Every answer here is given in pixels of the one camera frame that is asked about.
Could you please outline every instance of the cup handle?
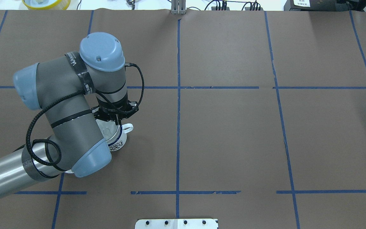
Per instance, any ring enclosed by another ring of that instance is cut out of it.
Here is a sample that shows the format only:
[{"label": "cup handle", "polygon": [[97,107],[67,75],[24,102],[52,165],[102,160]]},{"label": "cup handle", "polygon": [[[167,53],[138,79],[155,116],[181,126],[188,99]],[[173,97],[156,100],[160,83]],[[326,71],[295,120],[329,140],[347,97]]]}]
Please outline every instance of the cup handle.
[{"label": "cup handle", "polygon": [[127,124],[123,124],[122,125],[122,132],[127,134],[129,132],[131,132],[133,130],[133,125],[132,123],[127,123]]}]

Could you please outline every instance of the blue joint cap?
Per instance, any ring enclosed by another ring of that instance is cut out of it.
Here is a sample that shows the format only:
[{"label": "blue joint cap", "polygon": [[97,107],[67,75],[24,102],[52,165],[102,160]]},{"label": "blue joint cap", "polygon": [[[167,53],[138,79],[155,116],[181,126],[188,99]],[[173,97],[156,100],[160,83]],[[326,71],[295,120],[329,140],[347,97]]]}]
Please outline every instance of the blue joint cap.
[{"label": "blue joint cap", "polygon": [[13,84],[16,92],[18,92],[22,102],[31,110],[40,109],[36,93],[36,69],[38,64],[36,63],[13,74]]},{"label": "blue joint cap", "polygon": [[118,71],[125,64],[121,43],[106,32],[93,32],[81,40],[80,56],[90,67],[104,72]]},{"label": "blue joint cap", "polygon": [[112,156],[105,139],[89,149],[71,168],[76,177],[85,177],[108,165]]}]

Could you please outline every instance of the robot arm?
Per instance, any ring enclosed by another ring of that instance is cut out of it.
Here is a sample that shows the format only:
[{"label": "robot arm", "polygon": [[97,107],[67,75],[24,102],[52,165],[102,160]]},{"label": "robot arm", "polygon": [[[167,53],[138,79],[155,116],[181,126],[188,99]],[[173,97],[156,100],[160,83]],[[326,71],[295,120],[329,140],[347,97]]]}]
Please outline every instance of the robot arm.
[{"label": "robot arm", "polygon": [[[0,198],[72,170],[85,177],[112,159],[97,119],[118,125],[138,111],[126,88],[124,54],[114,36],[96,32],[84,38],[80,53],[37,63],[14,74],[15,88],[31,110],[41,109],[54,135],[0,159]],[[84,94],[97,93],[94,113]]]}]

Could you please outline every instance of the sticker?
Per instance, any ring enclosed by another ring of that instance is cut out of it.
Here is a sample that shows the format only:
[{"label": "sticker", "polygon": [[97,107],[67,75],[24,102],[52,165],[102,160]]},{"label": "sticker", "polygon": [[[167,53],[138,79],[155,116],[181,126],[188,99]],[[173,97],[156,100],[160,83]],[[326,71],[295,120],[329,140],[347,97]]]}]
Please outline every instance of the sticker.
[{"label": "sticker", "polygon": [[310,0],[293,0],[295,6],[310,7]]}]

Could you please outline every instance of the yellow container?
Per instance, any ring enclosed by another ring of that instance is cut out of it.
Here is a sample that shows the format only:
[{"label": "yellow container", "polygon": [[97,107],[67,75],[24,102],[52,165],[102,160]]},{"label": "yellow container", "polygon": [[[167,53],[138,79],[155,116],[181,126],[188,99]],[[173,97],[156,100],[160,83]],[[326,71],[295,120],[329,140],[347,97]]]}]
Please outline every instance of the yellow container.
[{"label": "yellow container", "polygon": [[69,7],[70,1],[71,0],[45,0],[42,3],[38,3],[36,0],[22,0],[23,4],[31,10],[65,10]]}]

